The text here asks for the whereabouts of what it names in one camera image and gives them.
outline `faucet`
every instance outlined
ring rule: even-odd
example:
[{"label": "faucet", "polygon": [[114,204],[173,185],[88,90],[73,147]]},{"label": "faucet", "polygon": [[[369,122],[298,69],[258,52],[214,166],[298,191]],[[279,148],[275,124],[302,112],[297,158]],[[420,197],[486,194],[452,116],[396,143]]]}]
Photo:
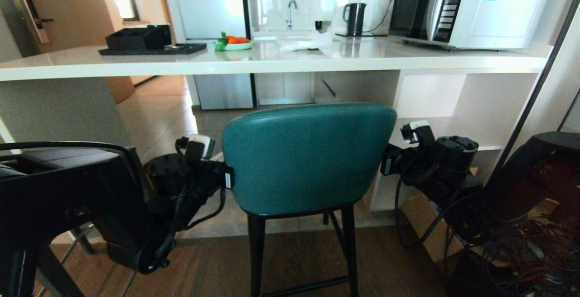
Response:
[{"label": "faucet", "polygon": [[298,10],[298,5],[296,5],[296,0],[290,0],[288,2],[288,20],[286,20],[286,24],[288,25],[288,30],[292,30],[292,3],[294,3],[294,9]]}]

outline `black tray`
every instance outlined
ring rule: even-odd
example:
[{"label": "black tray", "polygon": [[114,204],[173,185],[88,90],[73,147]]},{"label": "black tray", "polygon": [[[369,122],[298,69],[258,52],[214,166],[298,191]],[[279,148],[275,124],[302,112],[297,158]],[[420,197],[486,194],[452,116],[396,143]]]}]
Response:
[{"label": "black tray", "polygon": [[208,45],[205,43],[177,43],[164,49],[145,49],[145,50],[99,50],[101,55],[153,55],[153,54],[191,54],[205,49]]}]

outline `white refrigerator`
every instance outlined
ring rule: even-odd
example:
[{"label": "white refrigerator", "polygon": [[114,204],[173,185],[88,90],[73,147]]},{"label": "white refrigerator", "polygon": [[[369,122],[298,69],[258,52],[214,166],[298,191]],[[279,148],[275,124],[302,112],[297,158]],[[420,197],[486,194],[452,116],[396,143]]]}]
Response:
[{"label": "white refrigerator", "polygon": [[[249,34],[247,0],[177,0],[177,5],[186,43],[205,42],[213,49],[222,31],[235,36]],[[195,75],[194,80],[203,110],[255,107],[251,74]]]}]

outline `plate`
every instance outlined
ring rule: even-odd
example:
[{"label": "plate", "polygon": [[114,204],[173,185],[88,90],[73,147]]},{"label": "plate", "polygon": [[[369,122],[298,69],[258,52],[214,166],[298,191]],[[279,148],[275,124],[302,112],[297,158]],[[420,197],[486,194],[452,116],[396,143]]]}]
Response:
[{"label": "plate", "polygon": [[252,41],[249,41],[248,43],[228,44],[226,45],[224,51],[247,50],[252,48],[252,44]]}]

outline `stool backrest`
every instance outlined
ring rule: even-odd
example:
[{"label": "stool backrest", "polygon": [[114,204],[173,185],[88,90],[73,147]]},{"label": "stool backrest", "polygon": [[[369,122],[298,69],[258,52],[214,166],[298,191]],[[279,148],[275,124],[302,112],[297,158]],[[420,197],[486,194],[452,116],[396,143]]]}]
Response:
[{"label": "stool backrest", "polygon": [[354,203],[368,190],[397,119],[376,103],[282,107],[249,113],[223,131],[236,201],[264,216]]}]

